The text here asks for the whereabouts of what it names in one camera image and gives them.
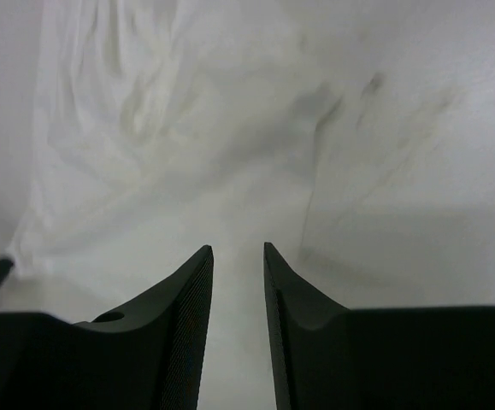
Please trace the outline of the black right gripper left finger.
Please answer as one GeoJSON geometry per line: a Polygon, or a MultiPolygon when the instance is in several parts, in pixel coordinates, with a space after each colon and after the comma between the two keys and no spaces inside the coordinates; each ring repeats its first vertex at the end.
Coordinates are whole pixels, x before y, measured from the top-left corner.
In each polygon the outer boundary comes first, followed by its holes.
{"type": "Polygon", "coordinates": [[[90,322],[0,313],[0,409],[195,408],[213,266],[203,246],[90,322]]]}

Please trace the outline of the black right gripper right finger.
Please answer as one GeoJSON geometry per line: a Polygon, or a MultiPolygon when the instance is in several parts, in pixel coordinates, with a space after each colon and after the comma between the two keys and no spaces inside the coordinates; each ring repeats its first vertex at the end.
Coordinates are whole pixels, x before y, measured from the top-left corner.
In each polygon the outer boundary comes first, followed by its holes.
{"type": "Polygon", "coordinates": [[[279,409],[495,409],[495,307],[349,309],[263,249],[279,409]]]}

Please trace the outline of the white tank top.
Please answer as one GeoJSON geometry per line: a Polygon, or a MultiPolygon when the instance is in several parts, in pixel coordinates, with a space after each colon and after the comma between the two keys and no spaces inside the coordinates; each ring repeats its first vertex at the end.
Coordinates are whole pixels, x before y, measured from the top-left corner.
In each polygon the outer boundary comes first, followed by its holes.
{"type": "Polygon", "coordinates": [[[298,247],[339,99],[277,1],[45,2],[16,273],[121,301],[208,244],[238,294],[298,247]]]}

